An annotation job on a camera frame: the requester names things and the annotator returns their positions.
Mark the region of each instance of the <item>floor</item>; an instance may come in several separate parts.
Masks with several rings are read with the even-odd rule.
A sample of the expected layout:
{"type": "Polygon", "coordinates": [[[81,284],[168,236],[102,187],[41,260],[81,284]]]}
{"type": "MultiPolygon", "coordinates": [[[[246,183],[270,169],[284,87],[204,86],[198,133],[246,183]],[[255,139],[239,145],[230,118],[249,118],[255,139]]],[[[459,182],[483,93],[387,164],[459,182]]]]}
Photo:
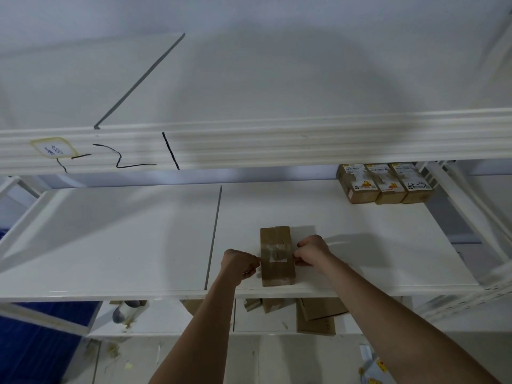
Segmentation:
{"type": "MultiPolygon", "coordinates": [[[[503,384],[512,384],[512,333],[452,333],[456,342],[503,384]]],[[[83,340],[64,382],[72,384],[144,384],[169,353],[177,337],[83,340]]],[[[232,336],[226,384],[359,383],[361,335],[336,337],[232,336]]]]}

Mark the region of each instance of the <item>person's left arm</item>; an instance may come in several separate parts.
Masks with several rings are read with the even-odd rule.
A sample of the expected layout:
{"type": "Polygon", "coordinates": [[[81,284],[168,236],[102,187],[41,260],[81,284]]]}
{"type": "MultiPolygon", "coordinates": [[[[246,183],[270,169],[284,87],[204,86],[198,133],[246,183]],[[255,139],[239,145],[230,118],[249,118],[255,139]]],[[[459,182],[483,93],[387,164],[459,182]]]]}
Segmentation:
{"type": "Polygon", "coordinates": [[[258,266],[259,258],[249,253],[224,252],[210,291],[149,384],[222,384],[234,289],[254,275],[258,266]]]}

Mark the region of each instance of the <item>yellow sticker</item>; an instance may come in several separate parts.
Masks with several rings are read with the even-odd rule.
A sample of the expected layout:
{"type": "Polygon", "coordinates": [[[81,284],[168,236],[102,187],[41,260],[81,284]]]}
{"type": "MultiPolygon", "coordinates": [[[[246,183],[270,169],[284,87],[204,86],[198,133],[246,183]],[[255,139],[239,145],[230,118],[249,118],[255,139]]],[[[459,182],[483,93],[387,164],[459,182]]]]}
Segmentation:
{"type": "Polygon", "coordinates": [[[31,140],[30,144],[37,151],[50,159],[73,158],[78,152],[62,137],[48,137],[46,139],[31,140]]]}
{"type": "Polygon", "coordinates": [[[381,368],[381,371],[386,373],[387,372],[387,368],[386,366],[384,365],[384,363],[382,362],[382,360],[379,358],[377,361],[375,361],[377,363],[377,365],[379,365],[379,368],[381,368]]]}

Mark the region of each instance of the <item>blue fabric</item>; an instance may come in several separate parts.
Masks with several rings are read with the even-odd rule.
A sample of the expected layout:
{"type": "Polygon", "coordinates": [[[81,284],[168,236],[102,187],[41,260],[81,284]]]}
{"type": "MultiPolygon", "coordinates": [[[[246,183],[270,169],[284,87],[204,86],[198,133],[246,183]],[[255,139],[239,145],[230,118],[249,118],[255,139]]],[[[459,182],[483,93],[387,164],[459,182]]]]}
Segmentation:
{"type": "MultiPolygon", "coordinates": [[[[87,326],[98,302],[19,305],[87,326]]],[[[0,383],[59,383],[79,342],[77,335],[0,317],[0,383]]]]}

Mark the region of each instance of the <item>labeled cardboard box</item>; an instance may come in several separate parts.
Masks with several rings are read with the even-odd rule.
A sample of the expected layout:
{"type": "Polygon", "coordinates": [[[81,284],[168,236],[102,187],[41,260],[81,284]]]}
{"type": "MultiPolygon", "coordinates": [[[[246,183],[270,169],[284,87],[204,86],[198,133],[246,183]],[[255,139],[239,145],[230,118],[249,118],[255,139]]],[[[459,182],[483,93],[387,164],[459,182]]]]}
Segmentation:
{"type": "Polygon", "coordinates": [[[334,318],[329,316],[327,318],[315,319],[314,321],[307,321],[304,318],[301,304],[297,300],[295,304],[297,312],[297,332],[304,334],[315,335],[336,335],[336,327],[334,325],[334,318]]]}
{"type": "Polygon", "coordinates": [[[402,202],[407,192],[394,171],[387,164],[366,164],[366,168],[373,174],[375,183],[381,190],[375,200],[377,205],[402,202]]]}
{"type": "Polygon", "coordinates": [[[375,202],[381,191],[364,164],[341,164],[336,172],[350,203],[375,202]]]}
{"type": "Polygon", "coordinates": [[[254,310],[263,304],[261,299],[246,299],[244,307],[247,312],[254,310]]]}
{"type": "Polygon", "coordinates": [[[180,302],[192,316],[195,316],[195,313],[199,310],[199,306],[203,302],[203,299],[181,299],[180,302]]]}
{"type": "Polygon", "coordinates": [[[290,227],[276,226],[259,230],[263,287],[295,284],[295,261],[290,227]]]}
{"type": "Polygon", "coordinates": [[[314,321],[349,312],[340,298],[299,298],[297,301],[306,321],[314,321]]]}
{"type": "Polygon", "coordinates": [[[285,300],[283,298],[263,298],[262,301],[265,314],[285,307],[285,300]]]}
{"type": "Polygon", "coordinates": [[[430,187],[423,175],[419,173],[414,164],[392,163],[391,168],[407,192],[402,203],[426,202],[434,193],[432,187],[430,187]]]}

